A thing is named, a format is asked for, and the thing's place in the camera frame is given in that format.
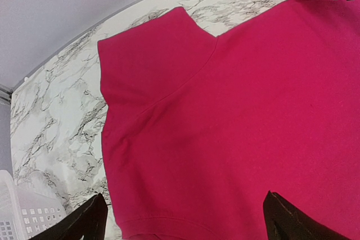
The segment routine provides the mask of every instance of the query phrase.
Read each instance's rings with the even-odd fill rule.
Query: white marble tabletop
[[[107,106],[100,93],[97,41],[183,6],[219,35],[284,0],[143,0],[97,25],[36,71],[12,96],[15,183],[57,196],[67,213],[101,192],[109,206],[106,239],[121,239],[101,155]]]

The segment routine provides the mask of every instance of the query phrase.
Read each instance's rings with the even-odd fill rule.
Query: white basket
[[[15,186],[11,175],[0,170],[0,240],[26,240],[66,216],[57,199]]]

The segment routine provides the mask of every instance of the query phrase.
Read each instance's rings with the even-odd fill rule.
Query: red shirt
[[[359,0],[289,0],[218,37],[175,8],[98,51],[124,238],[266,239],[272,190],[360,239]]]

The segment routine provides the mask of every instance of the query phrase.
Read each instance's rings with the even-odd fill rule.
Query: seam
[[[216,238],[221,239],[221,238],[219,238],[212,230],[210,230],[208,227],[206,227],[206,226],[204,226],[204,225],[201,225],[201,224],[199,224],[199,223],[196,223],[196,222],[193,222],[193,221],[189,221],[189,220],[186,220],[186,219],[170,218],[170,217],[167,217],[167,216],[152,216],[152,217],[149,217],[149,218],[139,218],[139,219],[127,220],[127,221],[121,222],[121,223],[119,224],[119,227],[121,227],[121,224],[131,223],[131,222],[135,222],[135,221],[142,221],[142,220],[151,220],[151,219],[169,219],[169,220],[184,221],[184,222],[187,222],[187,223],[189,223],[189,224],[192,224],[192,225],[201,227],[201,228],[207,230],[208,232],[210,232],[210,233],[211,233],[213,236],[215,236]]]
[[[208,60],[205,61],[205,63],[203,64],[203,66],[193,74],[193,76],[191,76],[189,79],[187,79],[184,83],[182,83],[177,89],[175,89],[174,91],[172,91],[170,94],[167,94],[165,97],[161,98],[160,100],[156,101],[155,103],[153,103],[152,105],[150,105],[148,108],[146,108],[145,110],[143,110],[142,112],[140,112],[139,114],[136,115],[135,119],[138,118],[140,115],[142,115],[144,112],[146,112],[147,110],[153,108],[154,106],[156,106],[159,102],[163,101],[164,99],[170,97],[172,94],[174,94],[175,92],[177,92],[178,90],[180,90],[185,84],[187,84],[190,80],[192,80],[192,78],[194,78],[201,70],[204,69],[204,67],[209,63],[210,59],[212,59],[216,49],[217,49],[217,45],[218,45],[218,41],[219,41],[219,36],[216,37],[216,43],[213,49],[213,52],[211,53],[211,55],[209,56]]]

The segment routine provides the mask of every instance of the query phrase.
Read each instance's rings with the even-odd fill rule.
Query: shirt sleeve
[[[109,122],[129,121],[181,87],[206,64],[216,40],[179,7],[99,41],[101,92],[109,105],[104,130]]]

